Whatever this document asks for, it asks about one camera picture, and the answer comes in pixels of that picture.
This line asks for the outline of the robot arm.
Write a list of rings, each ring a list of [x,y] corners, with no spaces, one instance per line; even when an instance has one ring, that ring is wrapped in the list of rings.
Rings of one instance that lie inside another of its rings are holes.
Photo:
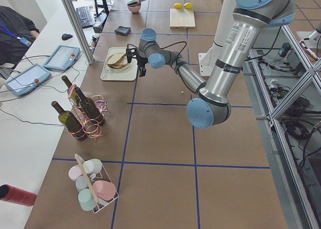
[[[260,30],[287,25],[294,19],[296,0],[232,1],[235,2],[231,13],[234,22],[207,81],[184,61],[179,52],[160,48],[156,42],[156,32],[151,28],[142,30],[137,48],[126,48],[128,62],[135,58],[141,72],[145,72],[147,63],[154,69],[169,65],[197,95],[186,108],[189,122],[197,128],[209,128],[229,118],[231,105],[227,94]]]

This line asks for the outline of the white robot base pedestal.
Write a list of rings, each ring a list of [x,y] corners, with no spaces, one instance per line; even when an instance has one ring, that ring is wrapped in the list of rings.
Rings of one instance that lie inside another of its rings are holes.
[[[229,34],[232,24],[234,23],[232,13],[235,6],[235,0],[223,0],[213,44],[206,53],[198,54],[201,76],[211,75],[216,59],[222,51],[224,42]]]

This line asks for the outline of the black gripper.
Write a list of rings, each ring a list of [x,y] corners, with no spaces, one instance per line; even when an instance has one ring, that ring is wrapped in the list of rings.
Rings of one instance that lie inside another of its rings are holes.
[[[137,70],[139,71],[139,76],[144,77],[146,75],[145,65],[148,63],[148,59],[142,57],[138,54],[138,47],[132,44],[126,45],[126,57],[127,62],[131,63],[132,59],[137,61]]]

